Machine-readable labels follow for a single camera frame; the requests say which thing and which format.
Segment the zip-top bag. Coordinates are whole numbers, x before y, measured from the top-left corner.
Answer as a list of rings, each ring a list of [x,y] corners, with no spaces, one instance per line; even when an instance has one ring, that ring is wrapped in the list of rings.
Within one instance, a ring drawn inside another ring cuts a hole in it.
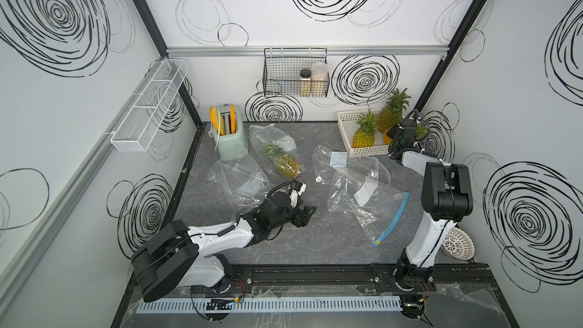
[[[215,183],[234,212],[246,213],[259,206],[270,188],[270,180],[254,158],[219,159],[206,178]]]
[[[332,185],[339,172],[357,173],[373,180],[391,184],[387,168],[375,156],[349,157],[345,151],[334,151],[323,145],[317,145],[312,156],[315,182]]]
[[[251,145],[268,171],[284,180],[296,179],[305,171],[295,140],[275,125],[251,125]]]
[[[350,169],[337,169],[329,190],[328,209],[355,217],[368,240],[380,245],[396,228],[409,193]]]

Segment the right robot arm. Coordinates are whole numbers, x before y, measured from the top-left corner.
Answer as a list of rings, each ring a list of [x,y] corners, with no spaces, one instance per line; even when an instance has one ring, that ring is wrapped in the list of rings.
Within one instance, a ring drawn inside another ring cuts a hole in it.
[[[421,206],[424,214],[412,242],[403,250],[393,273],[395,284],[409,292],[429,282],[437,253],[449,231],[473,211],[469,168],[446,163],[418,145],[422,116],[413,109],[388,130],[390,158],[424,177]]]

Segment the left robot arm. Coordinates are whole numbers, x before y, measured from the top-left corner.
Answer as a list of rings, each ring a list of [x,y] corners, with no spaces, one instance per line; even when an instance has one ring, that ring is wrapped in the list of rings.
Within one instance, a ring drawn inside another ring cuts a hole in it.
[[[155,302],[186,286],[227,291],[234,273],[225,251],[272,241],[288,224],[307,226],[317,209],[302,204],[306,188],[297,180],[277,185],[232,222],[187,226],[183,220],[174,220],[163,227],[131,256],[144,302]]]

